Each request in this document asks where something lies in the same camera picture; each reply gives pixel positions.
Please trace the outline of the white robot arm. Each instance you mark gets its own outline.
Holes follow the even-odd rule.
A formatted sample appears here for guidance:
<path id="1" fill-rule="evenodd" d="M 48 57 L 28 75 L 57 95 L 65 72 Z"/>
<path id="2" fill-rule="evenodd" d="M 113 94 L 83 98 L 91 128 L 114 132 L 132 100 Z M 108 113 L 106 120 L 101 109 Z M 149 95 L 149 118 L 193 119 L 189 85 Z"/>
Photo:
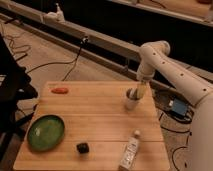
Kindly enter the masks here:
<path id="1" fill-rule="evenodd" d="M 144 43 L 137 79 L 149 82 L 158 71 L 194 107 L 186 171 L 213 171 L 213 84 L 173 62 L 169 53 L 166 41 Z"/>

